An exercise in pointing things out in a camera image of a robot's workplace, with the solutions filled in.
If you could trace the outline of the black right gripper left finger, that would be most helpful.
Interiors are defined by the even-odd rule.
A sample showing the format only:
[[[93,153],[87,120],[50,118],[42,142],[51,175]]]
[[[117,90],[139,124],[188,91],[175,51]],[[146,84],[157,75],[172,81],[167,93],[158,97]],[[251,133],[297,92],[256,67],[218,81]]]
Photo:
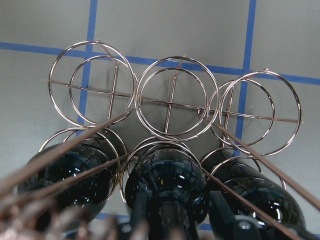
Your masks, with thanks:
[[[149,200],[150,196],[147,186],[145,184],[140,184],[130,216],[130,225],[133,229],[142,221],[147,220]]]

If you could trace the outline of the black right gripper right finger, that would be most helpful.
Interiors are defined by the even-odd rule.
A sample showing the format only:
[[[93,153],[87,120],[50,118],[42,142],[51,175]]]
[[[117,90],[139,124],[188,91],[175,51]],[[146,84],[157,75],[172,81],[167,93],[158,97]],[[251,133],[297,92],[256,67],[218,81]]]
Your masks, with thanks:
[[[211,225],[231,225],[235,215],[220,191],[209,192],[208,216]]]

